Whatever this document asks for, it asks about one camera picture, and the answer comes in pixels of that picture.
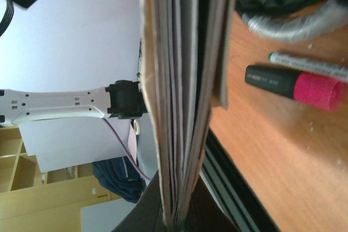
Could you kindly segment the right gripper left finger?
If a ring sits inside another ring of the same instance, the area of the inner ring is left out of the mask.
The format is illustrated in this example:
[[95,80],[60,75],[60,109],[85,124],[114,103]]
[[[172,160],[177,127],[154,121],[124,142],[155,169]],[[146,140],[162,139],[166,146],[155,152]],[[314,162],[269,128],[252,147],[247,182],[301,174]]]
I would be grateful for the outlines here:
[[158,172],[155,173],[133,210],[113,229],[113,231],[166,231],[161,208]]

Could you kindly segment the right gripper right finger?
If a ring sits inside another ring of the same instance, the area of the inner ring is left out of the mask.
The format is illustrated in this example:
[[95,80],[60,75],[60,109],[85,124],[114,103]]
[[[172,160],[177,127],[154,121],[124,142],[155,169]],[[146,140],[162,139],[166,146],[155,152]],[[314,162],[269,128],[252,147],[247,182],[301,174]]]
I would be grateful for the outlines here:
[[186,231],[239,231],[219,208],[201,177],[191,195]]

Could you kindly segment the purple dog picture book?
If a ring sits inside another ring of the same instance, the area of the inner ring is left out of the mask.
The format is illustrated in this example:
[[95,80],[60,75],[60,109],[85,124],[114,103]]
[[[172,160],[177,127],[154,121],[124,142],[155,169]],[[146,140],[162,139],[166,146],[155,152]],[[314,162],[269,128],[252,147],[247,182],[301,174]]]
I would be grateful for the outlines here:
[[189,231],[213,106],[226,107],[236,0],[140,0],[141,75],[165,231]]

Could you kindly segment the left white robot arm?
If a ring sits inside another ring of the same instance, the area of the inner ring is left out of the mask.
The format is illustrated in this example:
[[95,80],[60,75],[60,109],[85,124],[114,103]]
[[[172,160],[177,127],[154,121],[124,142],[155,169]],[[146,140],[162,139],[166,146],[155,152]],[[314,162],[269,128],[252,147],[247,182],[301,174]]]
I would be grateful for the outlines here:
[[[8,29],[14,5],[28,9],[37,0],[6,0],[1,33]],[[1,126],[68,117],[95,117],[104,120],[140,118],[147,112],[138,81],[118,80],[107,87],[75,92],[22,92],[1,90]]]

